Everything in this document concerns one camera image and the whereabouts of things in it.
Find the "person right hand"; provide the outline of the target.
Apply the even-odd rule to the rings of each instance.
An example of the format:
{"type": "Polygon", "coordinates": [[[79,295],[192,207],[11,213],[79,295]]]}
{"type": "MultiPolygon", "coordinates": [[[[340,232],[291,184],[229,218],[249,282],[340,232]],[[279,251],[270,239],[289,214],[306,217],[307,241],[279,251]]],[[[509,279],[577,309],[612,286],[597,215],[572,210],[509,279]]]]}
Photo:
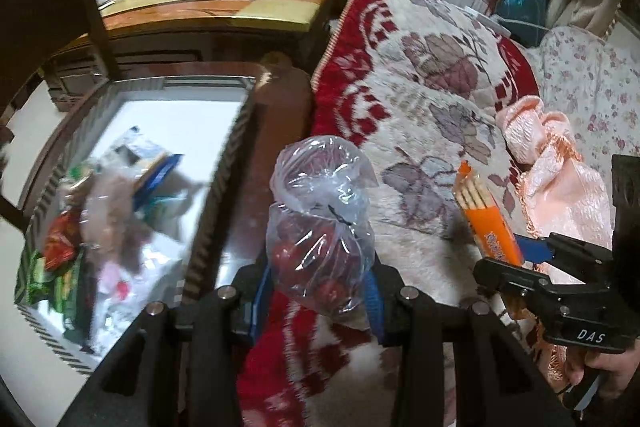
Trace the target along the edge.
{"type": "Polygon", "coordinates": [[[584,348],[566,349],[565,374],[572,386],[578,385],[587,367],[603,373],[599,395],[605,401],[619,398],[634,377],[639,366],[639,340],[634,347],[620,355],[589,351],[584,348]]]}

